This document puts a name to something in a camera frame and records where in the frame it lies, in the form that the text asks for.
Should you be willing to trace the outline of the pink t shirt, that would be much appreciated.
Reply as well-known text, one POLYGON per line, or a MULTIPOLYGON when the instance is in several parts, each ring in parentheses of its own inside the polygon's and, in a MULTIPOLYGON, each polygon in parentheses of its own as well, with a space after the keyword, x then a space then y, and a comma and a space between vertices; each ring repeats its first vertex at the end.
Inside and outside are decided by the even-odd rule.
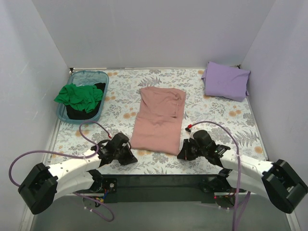
POLYGON ((140 95, 131 147, 177 156, 186 93, 176 88, 146 87, 140 89, 140 95))

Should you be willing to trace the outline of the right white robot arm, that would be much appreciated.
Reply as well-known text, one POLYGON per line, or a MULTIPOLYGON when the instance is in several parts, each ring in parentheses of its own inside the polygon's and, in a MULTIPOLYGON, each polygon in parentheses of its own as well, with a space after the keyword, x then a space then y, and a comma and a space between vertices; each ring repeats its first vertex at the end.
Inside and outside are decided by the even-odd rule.
POLYGON ((239 187, 263 196, 280 211, 290 214, 307 195, 308 187, 288 162, 262 161, 242 155, 230 147, 216 144, 205 130, 194 132, 183 141, 177 158, 192 161, 204 157, 221 171, 206 180, 205 188, 222 193, 239 187))

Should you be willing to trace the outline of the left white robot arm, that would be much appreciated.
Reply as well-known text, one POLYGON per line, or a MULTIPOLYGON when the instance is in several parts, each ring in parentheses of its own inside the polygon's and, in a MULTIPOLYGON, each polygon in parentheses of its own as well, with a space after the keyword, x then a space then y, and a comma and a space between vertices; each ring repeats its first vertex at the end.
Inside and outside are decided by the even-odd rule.
POLYGON ((95 144, 83 157, 49 166, 43 163, 35 165, 19 186, 18 192, 34 215, 71 193, 114 193, 117 180, 105 179, 98 170, 114 160, 122 166, 138 161, 131 151, 129 138, 123 133, 95 144))

